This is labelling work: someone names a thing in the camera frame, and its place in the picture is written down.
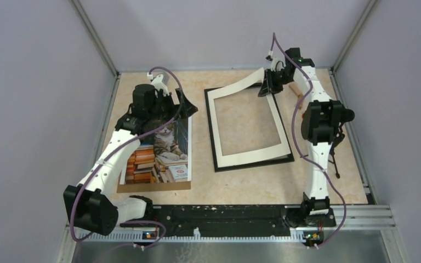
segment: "cat photo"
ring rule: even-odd
[[[175,138],[176,123],[169,124],[162,130],[156,132],[154,138],[154,154],[170,159],[172,161],[188,160],[188,155],[184,154]]]

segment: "metal floor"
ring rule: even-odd
[[[300,243],[160,243],[144,252],[127,246],[105,254],[118,244],[83,242],[72,262],[390,262],[380,231],[341,231],[319,250],[307,250]]]

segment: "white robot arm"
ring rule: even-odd
[[[271,66],[265,70],[266,81],[259,96],[279,93],[283,90],[284,84],[292,81],[296,82],[303,94],[309,92],[305,98],[309,104],[303,114],[301,134],[308,145],[309,159],[319,164],[326,172],[331,148],[343,139],[341,126],[354,119],[354,112],[345,108],[340,101],[333,100],[325,92],[317,78],[314,62],[311,59],[302,58],[299,48],[288,49],[285,53],[296,63],[296,66],[285,59],[285,67],[277,70],[277,64],[281,60],[273,57],[273,53],[269,52],[267,59],[271,61]],[[314,164],[310,166],[309,183],[301,204],[302,218],[331,213],[324,171]]]
[[[317,78],[315,73],[315,68],[311,66],[303,66],[302,67],[304,72],[307,73],[310,80],[312,81],[313,89],[311,93],[306,97],[306,101],[313,102],[329,102],[332,100],[330,96],[325,92],[322,84]],[[309,82],[306,77],[296,69],[294,71],[293,80],[296,82],[298,87],[301,89],[303,94],[305,94],[309,90]],[[326,142],[318,142],[314,145],[311,141],[306,141],[309,150],[309,158],[314,162],[318,163],[321,167],[325,170],[328,168],[328,156],[330,153],[330,148],[332,147],[332,143]],[[328,188],[327,188],[327,179],[323,175],[323,172],[315,165],[312,165],[312,169],[310,170],[309,176],[309,183],[307,185],[305,194],[308,199],[315,198],[315,199],[326,199],[328,198]],[[327,213],[325,209],[311,211],[310,213]]]
[[[152,201],[141,196],[131,196],[126,201],[116,203],[109,201],[118,177],[126,171],[128,158],[140,145],[140,140],[133,139],[140,133],[149,132],[145,127],[151,120],[163,120],[165,123],[176,116],[188,118],[197,112],[197,108],[179,89],[176,91],[182,106],[173,103],[165,84],[167,75],[159,74],[155,78],[150,74],[147,76],[152,80],[151,83],[134,88],[133,103],[129,105],[127,113],[117,121],[112,138],[93,168],[77,186],[69,185],[64,191],[65,208],[70,220],[76,196],[82,186],[85,186],[80,193],[73,220],[76,227],[108,235],[116,225],[131,219],[144,218],[148,208],[152,209]]]

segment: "cable tie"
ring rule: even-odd
[[[107,162],[104,159],[99,159],[96,161],[96,164],[100,164],[102,166],[113,168],[113,163]]]

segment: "gray wall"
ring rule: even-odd
[[[421,262],[421,1],[381,1],[338,76],[379,201]]]
[[[334,64],[367,0],[82,0],[120,71],[265,65],[272,32],[319,67]]]
[[[113,77],[67,1],[0,1],[0,262],[54,262]]]

